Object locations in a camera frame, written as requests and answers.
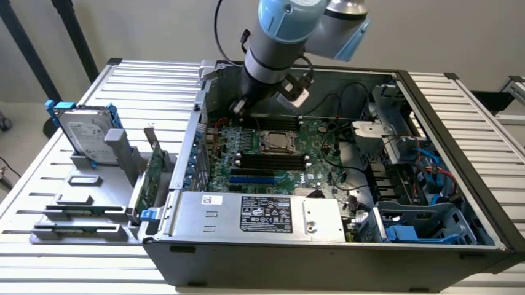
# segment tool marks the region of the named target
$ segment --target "white wall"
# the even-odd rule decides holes
[[[215,0],[73,0],[99,69],[109,57],[200,61],[220,58],[212,38]],[[220,40],[243,58],[239,36],[251,28],[256,0],[224,0]],[[50,1],[12,0],[29,38],[65,100],[88,79]],[[372,20],[348,66],[451,71],[470,89],[494,90],[525,74],[522,0],[367,0]],[[344,65],[322,58],[314,63]],[[0,23],[0,100],[44,101],[44,93]]]

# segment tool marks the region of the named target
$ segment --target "aluminum slatted surface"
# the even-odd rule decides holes
[[[196,64],[124,60],[119,66],[107,66],[82,97],[90,105],[112,102],[117,106],[132,144],[141,151],[148,151],[148,145],[140,130],[153,125],[164,131],[159,133],[160,144],[177,153],[197,91],[197,69]],[[428,74],[423,82],[439,80],[438,74]],[[40,219],[40,210],[50,202],[72,168],[69,154],[69,142],[57,132],[0,204],[0,294],[290,294],[231,289],[175,290],[164,283],[140,246],[29,244],[28,233]],[[499,275],[474,275],[442,294],[525,294],[525,264]]]
[[[445,76],[411,74],[451,137],[525,236],[525,162],[458,84]]]

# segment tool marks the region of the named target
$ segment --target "black pole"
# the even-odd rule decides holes
[[[54,100],[56,102],[61,101],[58,91],[56,90],[44,64],[41,63],[38,54],[36,53],[34,47],[25,34],[22,24],[16,17],[9,0],[0,0],[0,17],[5,26],[8,27],[10,36],[14,39],[16,45],[18,46],[26,63],[33,70],[33,74],[38,80],[41,88],[44,89],[48,99]]]
[[[78,21],[74,16],[73,3],[70,0],[52,0],[52,5],[60,14],[62,23],[69,34],[70,41],[73,42],[76,53],[78,55],[81,65],[84,66],[90,83],[93,83],[99,76],[95,60],[92,59],[88,43],[81,33]]]

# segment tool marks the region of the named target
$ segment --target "metal panel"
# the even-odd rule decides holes
[[[515,227],[525,236],[525,153],[522,147],[510,137],[497,119],[486,111],[459,81],[449,80],[443,86],[439,79],[418,85],[424,86],[422,93],[447,127],[451,137],[458,143],[466,158],[470,160],[497,201],[502,205]],[[469,105],[471,112],[461,112]],[[474,275],[459,283],[461,286],[525,286],[522,275]]]

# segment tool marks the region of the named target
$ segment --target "power supply label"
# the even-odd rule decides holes
[[[240,205],[243,232],[292,233],[292,207],[290,198],[244,197]]]

